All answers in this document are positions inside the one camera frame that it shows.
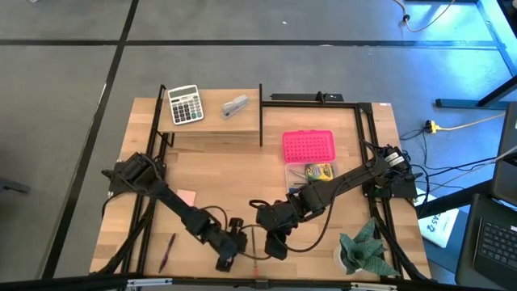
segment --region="flower pot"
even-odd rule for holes
[[[333,257],[334,257],[334,263],[336,264],[336,266],[338,266],[338,268],[342,269],[345,273],[347,273],[347,267],[345,267],[345,264],[343,264],[342,262],[342,258],[344,258],[346,255],[345,251],[341,251],[341,244],[339,244],[335,249],[334,249],[334,254],[333,254]],[[358,268],[357,270],[355,270],[355,272],[361,272],[363,271],[362,268]]]

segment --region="stapler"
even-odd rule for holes
[[[229,119],[235,113],[243,109],[246,104],[248,104],[248,96],[246,95],[240,95],[236,99],[228,103],[224,103],[221,109],[221,117],[223,119]]]

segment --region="calculator keypad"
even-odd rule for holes
[[[198,95],[170,99],[174,124],[186,124],[203,119],[203,108]]]

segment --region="green plant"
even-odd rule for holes
[[[341,261],[347,267],[347,275],[355,273],[359,268],[381,276],[400,276],[401,274],[379,257],[387,251],[382,246],[382,239],[374,239],[375,218],[363,226],[363,229],[351,239],[341,234]]]

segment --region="calculator display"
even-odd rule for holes
[[[183,89],[183,90],[179,90],[179,91],[169,92],[169,96],[171,98],[174,98],[174,97],[178,97],[178,96],[194,94],[196,92],[197,92],[197,90],[195,89],[195,87],[192,87],[192,88],[187,88],[187,89]]]

